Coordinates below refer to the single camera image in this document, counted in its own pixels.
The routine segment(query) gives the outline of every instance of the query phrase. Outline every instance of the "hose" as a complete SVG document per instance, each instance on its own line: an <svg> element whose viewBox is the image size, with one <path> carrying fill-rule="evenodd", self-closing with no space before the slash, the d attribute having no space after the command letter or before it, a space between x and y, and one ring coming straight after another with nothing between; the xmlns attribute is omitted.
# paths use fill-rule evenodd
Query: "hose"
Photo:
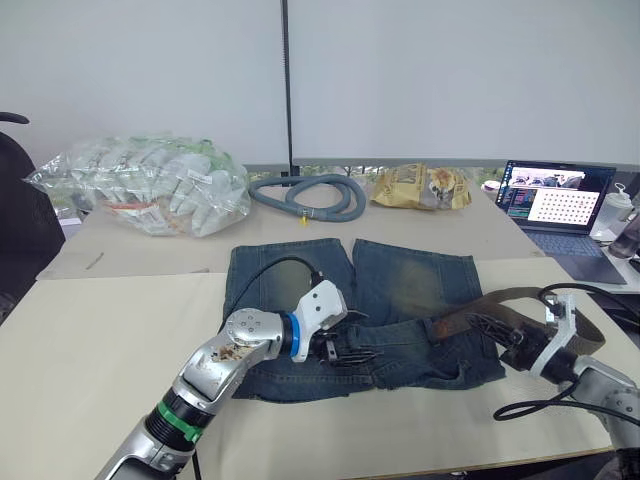
<svg viewBox="0 0 640 480"><path fill-rule="evenodd" d="M262 187L282 185L285 183L292 184L293 187L287 192L284 201L268 197L258 191ZM295 198L302 191L319 183L326 183L327 185L337 188L342 194L342 199L335 205L325 208L309 207L295 201ZM351 204L351 192L355 194L356 206L350 212L344 212ZM335 173L314 177L277 177L256 180L249 184L249 195L265 205L284 210L298 217L313 218L323 222L350 222L351 220L355 220L362 215L367 203L367 197L364 191L362 191L362 188L360 188L360 185L352 178Z"/></svg>

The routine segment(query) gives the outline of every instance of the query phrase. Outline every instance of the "wooden board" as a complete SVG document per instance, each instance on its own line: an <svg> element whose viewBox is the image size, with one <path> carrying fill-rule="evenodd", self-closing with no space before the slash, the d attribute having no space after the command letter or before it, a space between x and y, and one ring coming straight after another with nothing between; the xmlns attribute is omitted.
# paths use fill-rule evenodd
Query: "wooden board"
<svg viewBox="0 0 640 480"><path fill-rule="evenodd" d="M477 267L485 292L568 280L548 258ZM93 478L216 333L224 285L224 274L38 282L0 328L0 478ZM607 338L595 357L640 381L640 351L586 295L577 303ZM543 318L532 300L517 308ZM467 391L403 388L296 405L233 400L198 450L204 478L227 480L460 470L607 448L608 434L582 411L491 418L504 404L554 393L509 370Z"/></svg>

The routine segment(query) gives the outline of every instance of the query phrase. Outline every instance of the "jeans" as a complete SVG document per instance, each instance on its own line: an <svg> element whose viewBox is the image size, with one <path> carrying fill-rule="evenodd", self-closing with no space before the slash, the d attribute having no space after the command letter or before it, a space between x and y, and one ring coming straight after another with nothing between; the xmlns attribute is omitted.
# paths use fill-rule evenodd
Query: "jeans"
<svg viewBox="0 0 640 480"><path fill-rule="evenodd" d="M409 250L356 240L353 265L337 239L256 247L231 254L225 318L247 279L262 265L285 255L311 262L342 291L350 314L331 330L338 355L375 352L365 363L333 366L310 355L304 363L288 357L249 370L236 398L272 402L319 400L372 388L468 389L504 377L495 343L467 330L443 341L430 335L438 315L482 292L471 257ZM293 311L309 289L309 271L283 262L259 277L235 309Z"/></svg>

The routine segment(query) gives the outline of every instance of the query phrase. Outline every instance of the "clear plastic bag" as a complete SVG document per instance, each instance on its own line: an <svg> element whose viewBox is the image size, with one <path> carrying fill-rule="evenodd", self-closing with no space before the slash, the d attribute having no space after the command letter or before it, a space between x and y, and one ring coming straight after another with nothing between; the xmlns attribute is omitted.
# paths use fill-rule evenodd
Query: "clear plastic bag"
<svg viewBox="0 0 640 480"><path fill-rule="evenodd" d="M247 171L209 140L110 137L74 145L25 179L150 235L204 237L249 214Z"/></svg>

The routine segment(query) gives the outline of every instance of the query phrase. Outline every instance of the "water bottle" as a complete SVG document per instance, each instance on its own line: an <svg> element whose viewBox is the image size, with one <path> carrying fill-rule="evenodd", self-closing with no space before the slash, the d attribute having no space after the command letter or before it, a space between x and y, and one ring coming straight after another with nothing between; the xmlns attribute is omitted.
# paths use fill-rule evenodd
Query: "water bottle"
<svg viewBox="0 0 640 480"><path fill-rule="evenodd" d="M609 228L614 221L618 220L622 214L631 211L633 207L629 194L624 191L625 186L616 183L615 187L618 192L609 193L604 197L598 218L591 229L592 235L602 235L602 232Z"/></svg>
<svg viewBox="0 0 640 480"><path fill-rule="evenodd" d="M609 253L618 258L631 258L640 248L640 213L631 220L620 236L609 245Z"/></svg>

